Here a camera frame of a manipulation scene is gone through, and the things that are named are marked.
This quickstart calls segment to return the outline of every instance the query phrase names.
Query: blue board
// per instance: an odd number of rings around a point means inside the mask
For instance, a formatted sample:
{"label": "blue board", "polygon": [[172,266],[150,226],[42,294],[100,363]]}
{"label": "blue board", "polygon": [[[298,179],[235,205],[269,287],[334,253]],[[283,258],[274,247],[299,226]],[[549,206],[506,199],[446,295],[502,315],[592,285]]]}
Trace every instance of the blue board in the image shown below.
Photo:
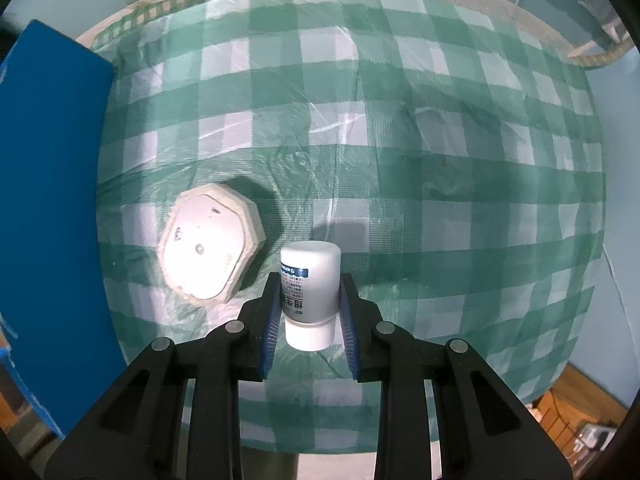
{"label": "blue board", "polygon": [[62,433],[125,367],[95,224],[112,79],[110,63],[40,22],[0,66],[0,312],[16,371]]}

